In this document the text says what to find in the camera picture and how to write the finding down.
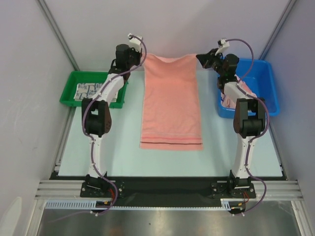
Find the light blue work surface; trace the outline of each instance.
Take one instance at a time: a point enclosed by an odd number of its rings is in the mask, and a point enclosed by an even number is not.
[[[103,161],[109,176],[140,177],[222,177],[233,166],[237,137],[233,120],[217,113],[217,76],[197,71],[202,119],[202,151],[161,151],[141,149],[140,132],[144,96],[144,73],[132,72],[122,109],[111,109],[112,128],[105,140]],[[75,111],[59,176],[85,176],[90,164],[89,139],[82,133],[81,108]],[[280,177],[282,172],[270,133],[255,146],[252,174]]]

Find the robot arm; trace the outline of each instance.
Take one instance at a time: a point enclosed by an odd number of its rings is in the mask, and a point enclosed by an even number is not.
[[[86,176],[86,183],[97,189],[105,188],[103,184],[106,184],[99,178],[94,164],[102,176],[107,175],[107,167],[101,159],[105,156],[102,142],[106,139],[112,125],[109,105],[115,94],[127,82],[131,67],[139,65],[142,57],[140,40],[132,37],[131,34],[128,36],[129,45],[120,44],[116,47],[116,59],[112,61],[105,83],[92,98],[82,100],[82,120],[84,120],[85,132],[90,138],[91,152],[91,163],[89,173]]]
[[[196,55],[203,68],[212,68],[218,74],[218,89],[236,104],[233,121],[234,131],[237,133],[238,145],[234,165],[230,171],[231,189],[248,189],[251,184],[246,167],[250,170],[252,153],[258,136],[265,128],[265,111],[262,105],[255,99],[249,98],[240,87],[236,76],[236,68],[239,58],[234,54],[228,54],[223,58],[229,43],[225,39],[218,41],[219,48],[212,49],[207,54]],[[248,111],[255,113],[249,116]]]

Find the cloth in blue bin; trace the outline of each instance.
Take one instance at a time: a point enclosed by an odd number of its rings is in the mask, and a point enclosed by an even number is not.
[[[239,82],[239,86],[244,91],[249,93],[251,96],[257,97],[256,94],[251,91],[251,89],[246,85],[246,83],[244,81]],[[235,109],[235,107],[236,107],[236,104],[231,100],[231,98],[229,98],[229,96],[227,96],[223,93],[221,93],[221,105],[223,107],[232,108],[232,109]]]

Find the white wall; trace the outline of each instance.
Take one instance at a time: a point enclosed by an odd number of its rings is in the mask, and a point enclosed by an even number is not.
[[[206,53],[222,38],[243,38],[258,58],[288,0],[46,0],[81,70],[108,70],[128,33],[150,53]],[[231,52],[250,57],[245,45]]]
[[[273,44],[281,113],[272,119],[290,179],[298,179],[315,223],[315,1],[298,1]]]
[[[23,198],[22,236],[41,179],[52,167],[72,67],[35,0],[0,1],[0,218]]]

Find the pink cloth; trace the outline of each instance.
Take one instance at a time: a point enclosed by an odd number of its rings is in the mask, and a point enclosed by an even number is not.
[[[246,92],[248,92],[250,95],[257,97],[255,93],[251,91],[251,89],[246,85],[244,81],[241,81],[239,83],[239,86]],[[221,93],[221,105],[226,108],[232,108],[235,109],[236,104],[229,98],[229,96],[226,96],[225,94]]]
[[[148,54],[141,148],[203,149],[196,63],[195,55],[166,59]]]

